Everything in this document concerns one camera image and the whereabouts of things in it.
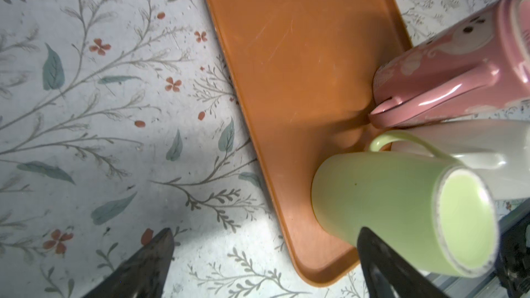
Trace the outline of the light green mug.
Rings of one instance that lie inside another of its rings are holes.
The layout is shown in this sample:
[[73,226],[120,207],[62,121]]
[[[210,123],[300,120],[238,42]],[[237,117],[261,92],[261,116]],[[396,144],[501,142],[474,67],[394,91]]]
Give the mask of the light green mug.
[[419,270],[480,277],[497,258],[500,229],[485,181],[409,132],[387,131],[366,152],[325,160],[311,202],[330,235],[357,246],[369,228]]

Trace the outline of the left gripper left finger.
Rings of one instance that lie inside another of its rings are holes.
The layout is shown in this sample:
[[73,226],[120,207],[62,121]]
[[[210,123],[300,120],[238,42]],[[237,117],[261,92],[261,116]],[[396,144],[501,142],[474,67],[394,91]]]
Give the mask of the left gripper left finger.
[[161,230],[86,296],[160,298],[174,249],[171,229]]

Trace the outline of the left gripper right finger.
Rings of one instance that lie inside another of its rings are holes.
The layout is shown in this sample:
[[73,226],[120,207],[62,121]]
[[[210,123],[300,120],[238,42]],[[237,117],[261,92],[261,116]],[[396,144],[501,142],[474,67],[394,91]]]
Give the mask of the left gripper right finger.
[[360,231],[357,252],[370,297],[447,296],[367,227]]

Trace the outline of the orange plastic tray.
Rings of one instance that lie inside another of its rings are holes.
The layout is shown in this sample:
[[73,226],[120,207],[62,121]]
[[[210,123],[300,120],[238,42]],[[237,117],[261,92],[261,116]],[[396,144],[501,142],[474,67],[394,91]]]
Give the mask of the orange plastic tray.
[[359,262],[311,207],[318,166],[364,148],[375,71],[411,48],[395,0],[206,0],[293,266],[330,286]]

